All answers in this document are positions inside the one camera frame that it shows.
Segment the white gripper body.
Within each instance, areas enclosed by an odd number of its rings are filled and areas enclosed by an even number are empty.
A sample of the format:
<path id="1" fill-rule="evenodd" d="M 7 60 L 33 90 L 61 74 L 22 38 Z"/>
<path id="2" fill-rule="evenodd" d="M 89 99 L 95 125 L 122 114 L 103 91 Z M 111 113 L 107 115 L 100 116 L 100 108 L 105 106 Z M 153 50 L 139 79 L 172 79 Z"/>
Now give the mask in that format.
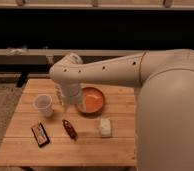
<path id="1" fill-rule="evenodd" d="M 56 84 L 55 90 L 64 110 L 82 101 L 82 88 L 80 84 Z"/>

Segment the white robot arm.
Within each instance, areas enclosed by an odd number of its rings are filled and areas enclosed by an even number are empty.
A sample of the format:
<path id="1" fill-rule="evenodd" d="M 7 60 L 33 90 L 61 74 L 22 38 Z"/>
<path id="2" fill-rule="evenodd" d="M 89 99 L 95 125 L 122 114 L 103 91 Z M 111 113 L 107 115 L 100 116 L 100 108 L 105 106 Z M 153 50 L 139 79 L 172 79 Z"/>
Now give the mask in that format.
<path id="1" fill-rule="evenodd" d="M 135 116 L 137 171 L 194 171 L 194 50 L 145 51 L 85 64 L 68 54 L 50 68 L 65 103 L 83 83 L 139 90 Z"/>

